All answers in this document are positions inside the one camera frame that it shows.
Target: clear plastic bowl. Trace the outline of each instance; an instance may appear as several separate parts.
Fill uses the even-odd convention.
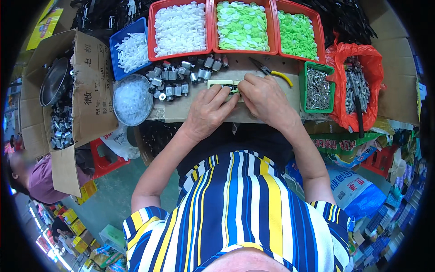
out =
[[[113,108],[118,121],[126,126],[140,125],[151,112],[153,95],[150,82],[140,74],[131,74],[114,84]]]

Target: white plastic gear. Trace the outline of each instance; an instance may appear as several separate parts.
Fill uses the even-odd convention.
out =
[[[155,15],[156,57],[206,50],[205,4],[162,8]]]

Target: hand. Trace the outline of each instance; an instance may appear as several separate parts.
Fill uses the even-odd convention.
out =
[[[272,76],[263,78],[247,73],[238,88],[252,115],[281,133],[301,124],[298,113]]]
[[[219,84],[200,91],[180,129],[197,143],[210,136],[224,122],[239,100],[239,94],[234,94],[222,105],[230,91],[229,87],[222,88]]]

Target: metal pot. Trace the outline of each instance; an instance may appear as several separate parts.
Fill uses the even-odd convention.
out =
[[[41,106],[56,104],[60,97],[71,87],[70,63],[66,57],[55,59],[47,72],[39,92]]]

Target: blue plastic tray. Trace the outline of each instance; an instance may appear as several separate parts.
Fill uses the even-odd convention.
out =
[[[113,34],[109,39],[109,45],[110,45],[110,55],[112,56],[112,66],[113,66],[113,73],[115,75],[115,80],[121,80],[124,77],[135,73],[136,71],[139,71],[140,69],[149,66],[152,64],[152,62],[148,62],[128,73],[124,73],[124,69],[118,67],[118,50],[116,49],[115,45],[117,43],[121,44],[122,39],[125,37],[129,37],[127,33],[145,33],[145,37],[148,41],[148,27],[147,27],[147,21],[145,18],[139,18],[136,22],[132,23],[131,25],[128,25],[118,31],[117,33]]]

